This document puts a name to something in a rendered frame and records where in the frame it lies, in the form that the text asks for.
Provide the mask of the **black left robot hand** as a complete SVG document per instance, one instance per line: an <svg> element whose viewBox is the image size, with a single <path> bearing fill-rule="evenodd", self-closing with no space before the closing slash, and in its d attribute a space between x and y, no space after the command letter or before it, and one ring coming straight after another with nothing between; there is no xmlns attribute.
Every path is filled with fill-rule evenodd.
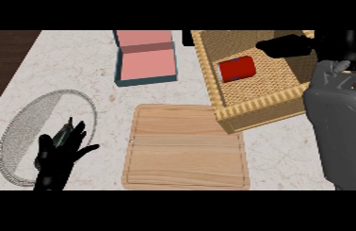
<svg viewBox="0 0 356 231"><path fill-rule="evenodd" d="M84 137L84 122L76 124L63 145L59 147L54 146L53 139L47 134L38 137L35 157L38 173L34 190L63 190L75 162L100 147L99 144L93 144L81 148Z"/></svg>

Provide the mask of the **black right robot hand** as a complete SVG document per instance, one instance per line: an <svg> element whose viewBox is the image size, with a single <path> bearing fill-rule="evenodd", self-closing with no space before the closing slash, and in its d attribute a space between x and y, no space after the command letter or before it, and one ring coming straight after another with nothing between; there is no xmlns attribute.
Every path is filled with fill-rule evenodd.
<svg viewBox="0 0 356 231"><path fill-rule="evenodd" d="M291 34L255 44L270 58L307 56L316 51L317 60L348 60L347 70L356 72L356 30L316 30L314 38Z"/></svg>

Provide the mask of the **red can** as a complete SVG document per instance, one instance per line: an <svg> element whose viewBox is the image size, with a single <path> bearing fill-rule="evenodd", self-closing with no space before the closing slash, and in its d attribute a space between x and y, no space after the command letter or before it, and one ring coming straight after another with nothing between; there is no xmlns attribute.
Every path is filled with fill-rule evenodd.
<svg viewBox="0 0 356 231"><path fill-rule="evenodd" d="M249 78L255 75L255 67L249 56L221 61L217 65L224 83Z"/></svg>

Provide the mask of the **wicker basket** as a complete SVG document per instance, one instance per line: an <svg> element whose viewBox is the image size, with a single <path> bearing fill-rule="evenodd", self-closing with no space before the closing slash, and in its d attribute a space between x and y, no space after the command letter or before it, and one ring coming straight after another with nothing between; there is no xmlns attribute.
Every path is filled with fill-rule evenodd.
<svg viewBox="0 0 356 231"><path fill-rule="evenodd" d="M270 58L255 48L260 41L295 34L311 38L311 30L195 30L192 39L215 120L233 134L304 113L302 92L308 87L317 56ZM224 83L220 62L249 56L255 75Z"/></svg>

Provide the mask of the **wooden cutting board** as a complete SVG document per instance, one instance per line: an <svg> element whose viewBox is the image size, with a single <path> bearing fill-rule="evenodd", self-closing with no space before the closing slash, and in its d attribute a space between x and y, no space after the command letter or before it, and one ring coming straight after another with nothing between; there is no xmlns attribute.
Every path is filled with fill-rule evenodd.
<svg viewBox="0 0 356 231"><path fill-rule="evenodd" d="M122 171L128 190L245 190L243 135L229 135L209 106L138 105Z"/></svg>

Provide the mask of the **small black object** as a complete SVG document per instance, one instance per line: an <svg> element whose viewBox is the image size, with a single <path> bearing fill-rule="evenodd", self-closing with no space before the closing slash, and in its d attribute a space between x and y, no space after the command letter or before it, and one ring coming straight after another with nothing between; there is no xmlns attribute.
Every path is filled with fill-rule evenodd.
<svg viewBox="0 0 356 231"><path fill-rule="evenodd" d="M181 45L195 46L190 30L181 30Z"/></svg>

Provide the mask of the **pink and teal open box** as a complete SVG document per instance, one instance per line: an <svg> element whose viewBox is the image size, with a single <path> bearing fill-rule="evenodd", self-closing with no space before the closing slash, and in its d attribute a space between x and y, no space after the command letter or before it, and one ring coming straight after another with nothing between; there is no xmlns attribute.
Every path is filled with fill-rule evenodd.
<svg viewBox="0 0 356 231"><path fill-rule="evenodd" d="M118 87L177 80L175 45L169 30L113 30Z"/></svg>

